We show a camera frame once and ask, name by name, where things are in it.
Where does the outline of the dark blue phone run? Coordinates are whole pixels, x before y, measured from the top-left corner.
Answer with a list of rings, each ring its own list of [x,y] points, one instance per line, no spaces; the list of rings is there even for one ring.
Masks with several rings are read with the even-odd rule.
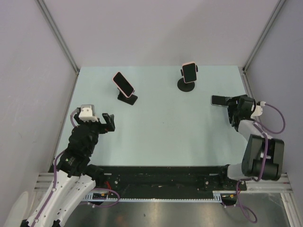
[[[211,96],[211,105],[213,106],[221,106],[221,107],[227,107],[228,102],[231,99],[231,97],[227,96]]]

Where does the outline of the black folding phone stand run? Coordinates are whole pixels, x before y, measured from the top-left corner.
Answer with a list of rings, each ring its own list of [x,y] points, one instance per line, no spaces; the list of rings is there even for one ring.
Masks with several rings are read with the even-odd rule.
[[[135,102],[138,99],[138,96],[132,94],[129,97],[126,97],[119,88],[118,88],[118,90],[119,90],[119,94],[118,94],[117,99],[119,101],[124,102],[124,103],[129,104],[129,105],[134,105],[135,104]]]

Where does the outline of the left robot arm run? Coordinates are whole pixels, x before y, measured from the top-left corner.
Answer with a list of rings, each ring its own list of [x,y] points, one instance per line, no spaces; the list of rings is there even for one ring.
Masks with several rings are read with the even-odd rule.
[[[36,210],[21,222],[23,227],[62,227],[84,196],[101,188],[104,170],[90,164],[100,134],[114,132],[114,115],[102,114],[105,123],[91,114],[75,114],[78,123],[69,137],[67,148],[53,163],[53,180]]]

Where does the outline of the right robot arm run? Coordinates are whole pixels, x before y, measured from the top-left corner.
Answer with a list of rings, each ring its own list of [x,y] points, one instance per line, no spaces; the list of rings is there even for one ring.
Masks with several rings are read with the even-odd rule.
[[[223,106],[227,107],[229,123],[247,141],[241,163],[228,165],[227,173],[219,176],[218,184],[224,190],[231,189],[236,180],[277,181],[282,174],[285,143],[272,137],[285,130],[285,118],[275,106],[265,102],[256,102],[247,96],[223,97]],[[270,130],[254,119],[263,113],[263,107],[276,110],[282,118],[282,129]]]

